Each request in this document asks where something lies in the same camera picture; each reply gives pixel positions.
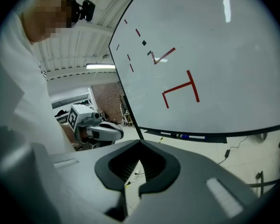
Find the marker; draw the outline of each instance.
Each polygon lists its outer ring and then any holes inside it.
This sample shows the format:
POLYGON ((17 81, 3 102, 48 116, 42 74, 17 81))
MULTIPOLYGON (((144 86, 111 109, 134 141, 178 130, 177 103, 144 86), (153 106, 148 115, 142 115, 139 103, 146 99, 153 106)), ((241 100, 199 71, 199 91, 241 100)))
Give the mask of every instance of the marker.
POLYGON ((165 134, 165 135, 170 135, 172 137, 178 137, 179 134, 176 134, 176 133, 165 133, 165 132, 161 132, 161 134, 165 134))
POLYGON ((205 137, 203 137, 203 136, 190 136, 190 135, 185 135, 185 134, 181 134, 181 138, 183 138, 183 139, 201 139, 201 140, 205 139, 205 137))

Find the floor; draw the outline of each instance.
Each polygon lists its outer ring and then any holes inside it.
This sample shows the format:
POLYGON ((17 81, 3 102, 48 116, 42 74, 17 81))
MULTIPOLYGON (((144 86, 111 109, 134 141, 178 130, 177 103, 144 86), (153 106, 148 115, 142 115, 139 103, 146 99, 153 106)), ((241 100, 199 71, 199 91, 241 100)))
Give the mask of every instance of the floor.
MULTIPOLYGON (((116 141, 117 143, 139 139, 134 127, 126 126, 122 127, 122 129, 124 131, 124 137, 116 141)), ((161 136, 142 133, 146 140, 159 142, 161 139, 161 136)), ((227 144, 201 143, 171 138, 163 138, 161 143, 204 155, 214 162, 219 163, 224 160, 227 149, 232 146, 237 147, 240 141, 244 140, 246 137, 247 136, 227 138, 227 144)), ((220 165, 245 183, 259 182, 256 180, 255 176, 260 171, 264 172, 265 182, 278 179, 280 178, 279 142, 280 130, 268 133, 266 140, 263 142, 259 141, 255 136, 248 136, 248 138, 240 144, 238 149, 231 149, 229 157, 220 165)), ((138 162, 134 172, 141 167, 141 163, 138 162)), ((139 175, 134 179, 134 172, 126 182, 126 202, 129 215, 136 209, 140 201, 138 196, 139 186, 146 182, 145 175, 139 175)), ((266 192, 270 188, 272 188, 272 186, 265 187, 264 191, 266 192)), ((253 191, 258 196, 260 195, 260 188, 253 189, 253 191)))

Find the white robot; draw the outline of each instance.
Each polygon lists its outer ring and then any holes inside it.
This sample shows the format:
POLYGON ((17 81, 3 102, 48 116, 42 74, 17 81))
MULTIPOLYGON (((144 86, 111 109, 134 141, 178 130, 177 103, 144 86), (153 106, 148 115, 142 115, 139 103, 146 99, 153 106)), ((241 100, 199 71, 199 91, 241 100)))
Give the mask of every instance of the white robot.
POLYGON ((123 138, 118 125, 102 121, 98 112, 85 105, 71 106, 68 123, 83 149, 111 145, 123 138))

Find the brick wall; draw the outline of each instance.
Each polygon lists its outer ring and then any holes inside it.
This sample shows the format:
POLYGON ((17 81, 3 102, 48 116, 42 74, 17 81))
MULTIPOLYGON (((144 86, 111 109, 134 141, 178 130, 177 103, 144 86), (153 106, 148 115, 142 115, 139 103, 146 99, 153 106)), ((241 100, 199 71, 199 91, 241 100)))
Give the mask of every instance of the brick wall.
POLYGON ((124 93, 120 83, 93 85, 92 91, 98 108, 105 111, 110 120, 115 119, 118 123, 121 123, 119 95, 123 97, 124 93))

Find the cable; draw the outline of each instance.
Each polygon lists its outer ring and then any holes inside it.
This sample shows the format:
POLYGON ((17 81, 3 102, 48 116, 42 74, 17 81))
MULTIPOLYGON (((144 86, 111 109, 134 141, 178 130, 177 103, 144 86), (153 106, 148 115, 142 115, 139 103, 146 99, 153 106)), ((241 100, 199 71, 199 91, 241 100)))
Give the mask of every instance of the cable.
POLYGON ((247 136, 244 140, 240 141, 240 143, 238 144, 237 147, 231 146, 230 149, 231 149, 232 147, 233 147, 233 148, 239 148, 239 145, 241 144, 241 142, 244 142, 247 138, 248 138, 248 136, 247 136))
MULTIPOLYGON (((241 142, 245 141, 247 138, 248 138, 248 136, 247 136, 245 139, 243 139, 242 141, 240 141, 240 143, 238 144, 237 147, 234 147, 234 146, 232 146, 232 147, 233 147, 233 148, 239 148, 241 142)), ((218 164, 224 162, 224 161, 229 157, 229 153, 230 153, 230 150, 231 150, 232 147, 230 147, 229 149, 226 150, 225 159, 224 159, 223 161, 219 162, 218 164)))
POLYGON ((227 159, 227 158, 225 158, 223 161, 219 162, 218 164, 220 164, 220 163, 224 162, 226 159, 227 159))
POLYGON ((134 182, 128 182, 126 185, 125 185, 125 188, 128 186, 128 185, 130 185, 130 184, 132 184, 132 183, 134 183, 134 182))

